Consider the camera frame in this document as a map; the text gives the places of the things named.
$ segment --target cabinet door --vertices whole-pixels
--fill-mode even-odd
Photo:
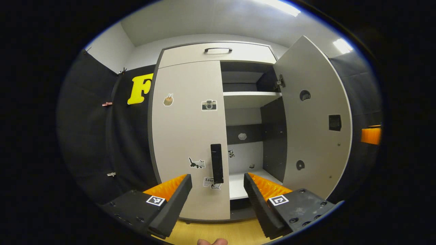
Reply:
[[[172,99],[167,99],[169,94],[172,94]],[[216,101],[216,110],[203,110],[202,102],[207,100]],[[180,217],[229,219],[228,153],[220,61],[158,69],[151,122],[154,155],[161,181],[182,174],[191,174],[192,177],[192,189]],[[206,177],[213,178],[211,144],[221,144],[224,183],[219,189],[203,186]]]
[[[344,86],[328,58],[305,36],[274,70],[285,82],[281,90],[288,144],[283,186],[306,188],[327,198],[342,176],[351,147],[351,111]],[[310,99],[300,98],[303,90]],[[340,115],[340,131],[330,130],[332,115]]]

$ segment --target cabinet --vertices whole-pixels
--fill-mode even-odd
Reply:
[[[217,53],[205,56],[206,48]],[[231,203],[247,200],[245,172],[322,198],[338,183],[352,137],[340,78],[305,36],[279,60],[272,58],[269,46],[238,42],[161,52],[149,143],[161,182],[192,175],[181,218],[230,219]],[[223,183],[213,186],[211,144],[220,144],[222,155]]]

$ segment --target shelf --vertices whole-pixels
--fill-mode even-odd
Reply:
[[[282,184],[278,179],[274,178],[271,174],[266,172],[264,169],[250,171],[250,173],[270,180],[277,184]],[[247,192],[244,189],[244,173],[230,174],[228,176],[229,187],[230,187],[230,200],[247,198]]]
[[[224,108],[260,108],[271,101],[282,97],[275,92],[224,92]]]

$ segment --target finger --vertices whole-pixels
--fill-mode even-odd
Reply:
[[[218,238],[215,240],[214,244],[212,245],[228,245],[228,242],[224,238]]]
[[[199,240],[197,241],[197,245],[211,245],[211,243],[208,242],[208,241],[206,241],[206,240],[199,239]]]

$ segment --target black handle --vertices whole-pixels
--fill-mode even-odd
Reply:
[[[222,176],[222,155],[221,144],[211,144],[212,171],[214,173],[214,183],[224,183]]]
[[[217,48],[206,48],[206,49],[204,50],[204,52],[207,53],[207,52],[209,51],[209,49],[217,49]],[[229,52],[229,53],[233,51],[233,49],[231,49],[231,48],[225,48],[225,49],[228,49],[228,52]]]

